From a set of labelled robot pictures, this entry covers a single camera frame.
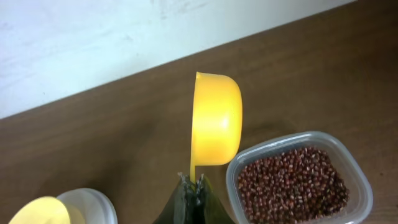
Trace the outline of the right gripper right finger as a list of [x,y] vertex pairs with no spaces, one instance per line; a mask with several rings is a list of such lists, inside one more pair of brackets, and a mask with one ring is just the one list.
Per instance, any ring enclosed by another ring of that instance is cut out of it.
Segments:
[[214,193],[209,178],[204,174],[197,181],[196,193],[195,223],[234,224],[221,200]]

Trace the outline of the red beans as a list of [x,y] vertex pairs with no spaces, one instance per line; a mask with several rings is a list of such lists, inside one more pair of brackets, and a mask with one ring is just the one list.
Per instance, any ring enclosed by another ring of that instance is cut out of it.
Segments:
[[301,223],[330,217],[347,206],[349,190],[327,152],[314,147],[257,159],[238,175],[249,223]]

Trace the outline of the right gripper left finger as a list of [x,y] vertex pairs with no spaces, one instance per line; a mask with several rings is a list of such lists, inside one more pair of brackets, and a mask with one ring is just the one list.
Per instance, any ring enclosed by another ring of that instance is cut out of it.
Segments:
[[189,175],[178,173],[179,182],[153,224],[192,224],[196,187]]

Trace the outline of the yellow measuring scoop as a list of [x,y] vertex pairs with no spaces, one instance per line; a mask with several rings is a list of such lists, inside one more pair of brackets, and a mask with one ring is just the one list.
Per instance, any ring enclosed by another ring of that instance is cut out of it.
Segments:
[[226,75],[196,74],[193,94],[190,180],[197,166],[220,166],[237,154],[243,125],[238,84]]

